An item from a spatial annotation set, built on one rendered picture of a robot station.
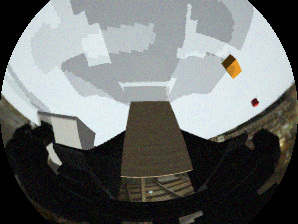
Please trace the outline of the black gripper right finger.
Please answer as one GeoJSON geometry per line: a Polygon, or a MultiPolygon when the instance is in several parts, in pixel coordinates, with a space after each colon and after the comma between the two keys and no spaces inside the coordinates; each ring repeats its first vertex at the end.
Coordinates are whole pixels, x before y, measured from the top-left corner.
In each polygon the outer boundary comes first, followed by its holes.
{"type": "Polygon", "coordinates": [[[206,189],[208,186],[206,183],[217,172],[218,167],[225,160],[227,152],[241,147],[247,141],[247,133],[245,132],[235,136],[234,139],[231,137],[231,139],[222,141],[222,143],[221,141],[216,143],[216,141],[198,137],[193,133],[182,131],[182,129],[181,132],[184,135],[182,137],[184,137],[185,145],[188,147],[190,163],[193,165],[193,171],[186,173],[189,175],[194,193],[206,189]]]}

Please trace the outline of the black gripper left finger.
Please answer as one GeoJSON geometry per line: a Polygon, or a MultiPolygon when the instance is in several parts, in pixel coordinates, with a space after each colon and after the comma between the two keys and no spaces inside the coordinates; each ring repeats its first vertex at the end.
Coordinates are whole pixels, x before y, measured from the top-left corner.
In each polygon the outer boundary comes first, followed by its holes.
{"type": "Polygon", "coordinates": [[[97,145],[96,148],[80,149],[53,144],[55,153],[61,164],[72,165],[73,168],[89,172],[96,183],[108,193],[109,198],[118,200],[118,189],[121,186],[122,148],[124,148],[125,131],[97,145]]]}

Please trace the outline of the small red block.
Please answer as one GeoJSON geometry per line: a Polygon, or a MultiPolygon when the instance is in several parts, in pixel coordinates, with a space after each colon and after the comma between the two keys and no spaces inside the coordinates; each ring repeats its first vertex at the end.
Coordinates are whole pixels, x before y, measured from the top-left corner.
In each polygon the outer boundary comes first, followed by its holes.
{"type": "Polygon", "coordinates": [[[255,97],[255,99],[251,99],[251,105],[253,105],[253,107],[255,107],[255,105],[258,105],[259,101],[257,99],[257,97],[255,97]]]}

